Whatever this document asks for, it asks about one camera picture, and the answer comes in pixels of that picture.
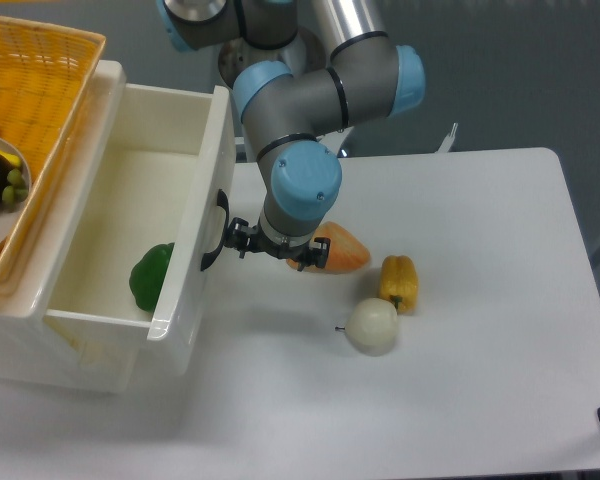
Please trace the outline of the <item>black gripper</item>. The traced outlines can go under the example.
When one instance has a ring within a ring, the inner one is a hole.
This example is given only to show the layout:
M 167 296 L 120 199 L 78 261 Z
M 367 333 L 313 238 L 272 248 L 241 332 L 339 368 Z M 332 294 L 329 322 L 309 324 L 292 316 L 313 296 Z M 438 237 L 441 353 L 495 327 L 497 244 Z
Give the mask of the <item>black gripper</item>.
M 297 271 L 309 267 L 324 269 L 328 262 L 331 240 L 327 237 L 316 237 L 310 241 L 311 235 L 304 237 L 284 237 L 280 241 L 269 238 L 260 224 L 250 226 L 249 223 L 234 217 L 226 227 L 224 247 L 239 252 L 244 258 L 247 253 L 264 253 L 275 259 L 295 259 Z

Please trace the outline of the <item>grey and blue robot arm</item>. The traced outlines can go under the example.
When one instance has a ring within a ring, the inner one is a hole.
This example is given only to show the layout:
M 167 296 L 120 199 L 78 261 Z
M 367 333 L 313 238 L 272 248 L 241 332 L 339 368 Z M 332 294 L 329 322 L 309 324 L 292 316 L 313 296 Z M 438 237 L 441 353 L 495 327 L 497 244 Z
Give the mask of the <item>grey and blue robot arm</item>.
M 266 195 L 259 219 L 227 217 L 221 248 L 265 253 L 299 268 L 326 265 L 330 242 L 316 231 L 339 193 L 337 156 L 324 134 L 418 106 L 426 77 L 416 51 L 393 43 L 372 1 L 316 1 L 326 63 L 297 75 L 279 53 L 299 36 L 294 1 L 161 1 L 178 49 L 241 40 L 262 53 L 230 80 L 239 120 Z

